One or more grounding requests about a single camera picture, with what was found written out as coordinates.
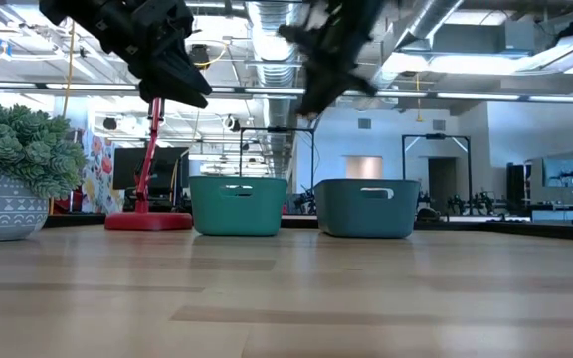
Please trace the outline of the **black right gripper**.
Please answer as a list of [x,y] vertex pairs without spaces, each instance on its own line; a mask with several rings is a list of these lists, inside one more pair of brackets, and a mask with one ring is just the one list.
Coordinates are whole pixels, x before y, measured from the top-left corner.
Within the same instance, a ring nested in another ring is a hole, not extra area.
[[347,90],[375,94],[377,88],[354,74],[361,49],[373,41],[371,31],[384,0],[306,0],[310,5],[299,25],[280,25],[279,35],[306,56],[304,95],[298,114],[322,114]]

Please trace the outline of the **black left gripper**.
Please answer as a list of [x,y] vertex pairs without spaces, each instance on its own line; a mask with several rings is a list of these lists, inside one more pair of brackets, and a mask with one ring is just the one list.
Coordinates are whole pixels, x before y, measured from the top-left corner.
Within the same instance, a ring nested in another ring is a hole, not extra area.
[[190,63],[184,40],[191,33],[192,13],[183,0],[67,0],[68,16],[128,64],[146,102],[168,99],[206,108],[212,92]]

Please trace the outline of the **dark blue-grey plastic bin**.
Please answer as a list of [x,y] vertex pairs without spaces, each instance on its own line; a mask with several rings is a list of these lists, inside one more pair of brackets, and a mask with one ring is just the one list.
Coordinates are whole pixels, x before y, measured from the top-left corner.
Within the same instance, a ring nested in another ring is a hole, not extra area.
[[414,231],[420,184],[326,179],[314,187],[320,229],[335,237],[403,239]]

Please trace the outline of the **teal plastic bin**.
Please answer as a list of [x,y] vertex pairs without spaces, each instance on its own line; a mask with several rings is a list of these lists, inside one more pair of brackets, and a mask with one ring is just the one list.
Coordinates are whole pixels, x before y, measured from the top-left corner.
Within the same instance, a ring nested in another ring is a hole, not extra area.
[[287,180],[191,176],[194,228],[208,236],[274,236],[281,227]]

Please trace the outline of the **long ceiling light strip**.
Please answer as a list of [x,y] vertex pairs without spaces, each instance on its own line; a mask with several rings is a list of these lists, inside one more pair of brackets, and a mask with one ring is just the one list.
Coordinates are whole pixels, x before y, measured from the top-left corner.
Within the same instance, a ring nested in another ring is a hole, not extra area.
[[[24,83],[0,82],[0,90],[65,90],[66,83]],[[115,84],[71,84],[71,90],[100,93],[138,93],[136,85]],[[304,89],[267,88],[267,87],[213,87],[213,94],[243,94],[243,95],[277,95],[286,97],[303,96]],[[466,100],[466,101],[496,101],[496,102],[531,102],[552,104],[573,104],[573,96],[569,95],[529,95],[511,93],[463,93],[463,92],[434,92],[434,91],[399,91],[381,90],[375,98],[412,98],[427,100]]]

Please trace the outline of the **black computer monitor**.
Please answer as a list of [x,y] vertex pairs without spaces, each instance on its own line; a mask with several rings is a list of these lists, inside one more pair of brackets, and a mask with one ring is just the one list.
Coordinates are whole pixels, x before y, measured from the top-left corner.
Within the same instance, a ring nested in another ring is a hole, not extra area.
[[[118,148],[114,152],[113,184],[116,190],[136,188],[145,148]],[[186,147],[157,147],[150,165],[149,196],[169,195],[188,186],[189,152]]]

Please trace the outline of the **orange door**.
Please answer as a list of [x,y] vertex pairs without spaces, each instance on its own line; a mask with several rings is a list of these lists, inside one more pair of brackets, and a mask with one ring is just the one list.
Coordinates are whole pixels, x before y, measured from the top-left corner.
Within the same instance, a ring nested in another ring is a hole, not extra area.
[[381,179],[383,158],[380,156],[346,156],[345,177],[348,179]]

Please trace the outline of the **floral pattern banner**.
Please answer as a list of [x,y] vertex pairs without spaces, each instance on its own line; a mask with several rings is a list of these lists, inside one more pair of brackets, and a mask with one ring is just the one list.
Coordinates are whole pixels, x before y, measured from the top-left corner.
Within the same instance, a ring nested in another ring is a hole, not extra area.
[[113,164],[116,146],[107,138],[88,131],[83,137],[87,163],[83,169],[82,211],[95,214],[121,212],[124,191],[113,188]]

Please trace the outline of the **red desk lamp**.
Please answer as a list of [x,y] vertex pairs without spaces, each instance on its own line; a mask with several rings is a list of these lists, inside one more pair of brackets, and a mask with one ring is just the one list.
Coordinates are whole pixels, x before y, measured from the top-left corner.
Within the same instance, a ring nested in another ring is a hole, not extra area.
[[159,122],[164,114],[164,100],[154,99],[149,105],[150,120],[149,140],[143,157],[139,174],[135,177],[136,202],[133,212],[113,213],[106,216],[104,228],[115,231],[171,231],[189,230],[193,226],[193,218],[185,213],[149,212],[148,184],[150,169],[156,150]]

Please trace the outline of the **succulent in grey patterned pot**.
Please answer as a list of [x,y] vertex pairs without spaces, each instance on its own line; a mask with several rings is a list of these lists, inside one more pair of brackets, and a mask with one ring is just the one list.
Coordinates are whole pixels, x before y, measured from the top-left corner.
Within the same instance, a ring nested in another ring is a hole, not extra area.
[[0,241],[42,229],[51,201],[82,183],[86,158],[71,132],[61,116],[0,103]]

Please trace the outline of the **background robot arms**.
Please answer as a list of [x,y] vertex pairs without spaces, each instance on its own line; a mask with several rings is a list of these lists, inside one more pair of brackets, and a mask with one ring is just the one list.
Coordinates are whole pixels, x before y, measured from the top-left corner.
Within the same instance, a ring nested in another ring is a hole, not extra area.
[[473,198],[465,201],[456,194],[447,199],[447,207],[454,214],[459,215],[495,215],[497,213],[496,201],[488,192],[474,193]]

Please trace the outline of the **black cabinet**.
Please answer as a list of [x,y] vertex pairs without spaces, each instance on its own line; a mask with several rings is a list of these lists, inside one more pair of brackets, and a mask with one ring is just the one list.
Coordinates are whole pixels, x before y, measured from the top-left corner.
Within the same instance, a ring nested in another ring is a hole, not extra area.
[[529,166],[508,163],[506,166],[506,200],[512,209],[525,208],[528,198]]

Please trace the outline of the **corrugated silver air duct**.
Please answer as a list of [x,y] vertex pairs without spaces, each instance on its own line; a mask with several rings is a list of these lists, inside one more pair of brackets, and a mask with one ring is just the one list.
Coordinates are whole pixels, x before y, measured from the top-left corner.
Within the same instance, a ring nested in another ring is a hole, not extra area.
[[[276,65],[256,65],[261,87],[291,88],[295,82],[295,67],[284,65],[294,62],[295,47],[278,34],[280,25],[293,25],[298,20],[299,3],[248,2],[247,12],[251,21],[251,39],[256,61]],[[263,100],[263,116],[267,127],[294,126],[291,99],[269,98]],[[276,177],[287,177],[292,150],[292,138],[270,134],[269,147]]]

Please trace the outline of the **black background stand frame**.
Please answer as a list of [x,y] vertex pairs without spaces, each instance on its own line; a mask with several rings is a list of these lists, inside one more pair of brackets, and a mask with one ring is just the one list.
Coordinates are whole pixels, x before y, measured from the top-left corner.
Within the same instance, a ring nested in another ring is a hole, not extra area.
[[[409,145],[406,144],[407,138],[413,138],[413,142]],[[402,156],[402,178],[403,180],[407,179],[407,164],[406,164],[406,153],[407,151],[419,140],[419,139],[426,139],[426,140],[446,140],[450,139],[453,141],[463,152],[467,154],[467,172],[468,172],[468,184],[469,187],[472,186],[473,183],[473,175],[472,175],[472,141],[469,136],[465,135],[446,135],[444,133],[429,133],[429,134],[403,134],[401,139],[401,156]],[[460,140],[464,140],[466,142],[466,146],[460,143]]]

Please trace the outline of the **wall-mounted screen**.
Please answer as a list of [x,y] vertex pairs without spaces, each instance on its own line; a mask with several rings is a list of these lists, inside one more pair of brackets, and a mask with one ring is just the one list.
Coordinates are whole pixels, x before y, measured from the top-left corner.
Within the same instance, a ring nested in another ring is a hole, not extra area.
[[573,188],[573,158],[544,158],[542,160],[542,185]]

